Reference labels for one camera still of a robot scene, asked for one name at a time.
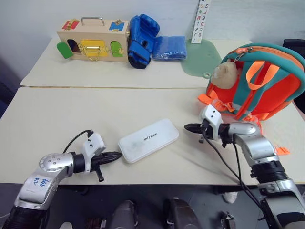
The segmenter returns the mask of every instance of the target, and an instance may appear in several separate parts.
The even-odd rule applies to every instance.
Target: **white wall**
[[[190,35],[197,5],[198,0],[1,0],[0,60],[22,79],[61,25],[82,16],[129,20],[145,13],[160,24],[160,35]],[[203,37],[277,44],[305,39],[305,1],[212,0]]]

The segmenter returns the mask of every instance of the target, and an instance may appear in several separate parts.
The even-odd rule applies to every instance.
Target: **teddy bear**
[[[230,89],[236,83],[239,74],[236,64],[228,60],[214,69],[211,83],[222,89]]]

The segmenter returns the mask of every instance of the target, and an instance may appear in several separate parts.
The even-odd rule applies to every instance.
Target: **gray floor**
[[[20,187],[19,184],[0,184],[0,216],[10,211]],[[227,204],[221,195],[214,193],[214,188],[190,185],[61,186],[51,205],[47,229],[57,229],[65,221],[71,222],[74,229],[83,229],[88,217],[111,220],[115,208],[126,199],[137,203],[140,229],[162,229],[163,201],[172,197],[187,201],[204,229],[219,229],[219,215],[227,211],[235,216],[237,229],[268,228],[264,220],[257,221],[261,213],[245,193],[240,192],[234,204]],[[254,193],[260,197],[257,189]]]

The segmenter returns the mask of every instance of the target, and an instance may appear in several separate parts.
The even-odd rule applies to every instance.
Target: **green cutting mat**
[[[182,61],[183,71],[189,75],[210,78],[221,57],[212,42],[201,40],[201,44],[186,41],[187,58]]]

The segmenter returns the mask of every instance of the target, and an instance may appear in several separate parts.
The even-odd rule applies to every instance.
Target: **white table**
[[[162,118],[169,118],[180,132],[179,139],[134,163],[123,158],[102,166],[101,184],[237,184],[218,155],[199,136],[183,129],[198,122],[196,97],[203,89],[86,89],[20,88],[0,119],[0,182],[22,183],[38,166],[41,157],[61,153],[80,131],[93,129],[104,139],[107,150],[118,150],[118,140]],[[305,182],[305,123],[293,105],[263,123],[270,141],[286,146],[281,156],[287,174]],[[85,137],[72,144],[79,151]],[[225,160],[237,170],[233,148],[216,143]],[[243,179],[250,168],[240,156]],[[95,173],[76,174],[62,184],[100,184]]]
[[[152,61],[146,69],[129,63],[65,60],[52,39],[21,86],[32,87],[124,87],[124,88],[206,88],[208,80],[186,74],[180,62]],[[211,41],[221,58],[251,41]]]

